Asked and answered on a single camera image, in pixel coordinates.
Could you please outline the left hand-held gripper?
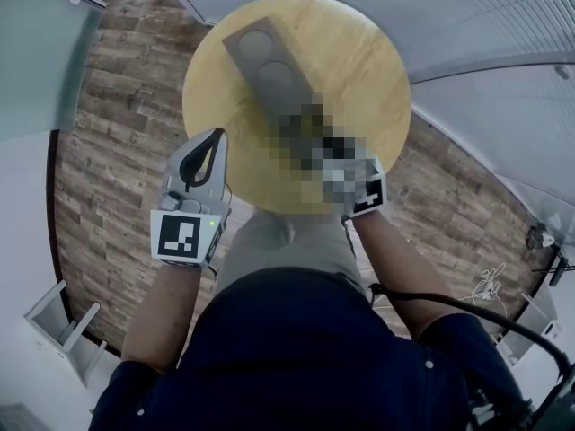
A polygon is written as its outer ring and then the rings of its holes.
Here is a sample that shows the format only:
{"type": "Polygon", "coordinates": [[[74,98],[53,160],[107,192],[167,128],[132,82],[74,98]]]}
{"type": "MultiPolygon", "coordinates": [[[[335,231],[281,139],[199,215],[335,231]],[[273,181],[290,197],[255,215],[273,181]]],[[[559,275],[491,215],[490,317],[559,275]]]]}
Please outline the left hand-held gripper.
{"type": "Polygon", "coordinates": [[[158,207],[150,212],[153,259],[208,268],[231,213],[226,191],[227,137],[204,131],[182,145],[164,171],[158,207]]]}

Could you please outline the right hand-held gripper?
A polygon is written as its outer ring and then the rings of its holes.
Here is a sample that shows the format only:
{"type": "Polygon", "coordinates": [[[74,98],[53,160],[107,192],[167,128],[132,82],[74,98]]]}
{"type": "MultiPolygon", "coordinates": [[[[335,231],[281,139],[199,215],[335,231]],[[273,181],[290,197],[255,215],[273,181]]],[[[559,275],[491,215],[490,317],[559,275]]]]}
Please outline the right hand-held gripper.
{"type": "Polygon", "coordinates": [[[344,218],[362,216],[386,203],[385,171],[375,155],[324,160],[323,193],[344,218]]]}

